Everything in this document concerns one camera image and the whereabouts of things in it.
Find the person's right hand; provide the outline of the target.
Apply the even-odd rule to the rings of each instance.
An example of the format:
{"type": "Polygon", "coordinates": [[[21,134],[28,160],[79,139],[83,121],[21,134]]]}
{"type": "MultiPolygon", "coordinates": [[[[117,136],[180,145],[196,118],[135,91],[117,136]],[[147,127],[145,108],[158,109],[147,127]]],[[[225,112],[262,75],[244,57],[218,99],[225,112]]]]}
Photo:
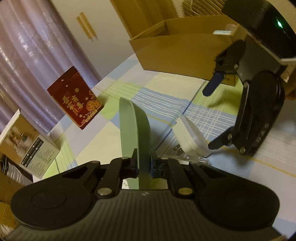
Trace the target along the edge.
{"type": "Polygon", "coordinates": [[[285,90],[285,99],[286,100],[295,100],[295,89],[296,89],[296,83],[295,79],[290,79],[288,83],[283,82],[283,87],[285,90]]]}

